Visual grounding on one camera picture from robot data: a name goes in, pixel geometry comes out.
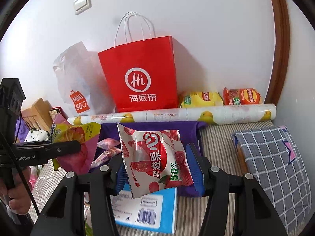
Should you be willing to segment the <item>person left hand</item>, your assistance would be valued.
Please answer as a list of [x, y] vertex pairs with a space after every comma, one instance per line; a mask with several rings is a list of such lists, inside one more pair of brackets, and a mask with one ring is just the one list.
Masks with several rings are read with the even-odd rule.
[[12, 212], [18, 215], [26, 215], [31, 207], [32, 202], [19, 174], [16, 175], [16, 187], [13, 189], [8, 190], [2, 178], [0, 182], [1, 200], [4, 200], [4, 197], [8, 195], [8, 197], [11, 199], [8, 202], [8, 206]]

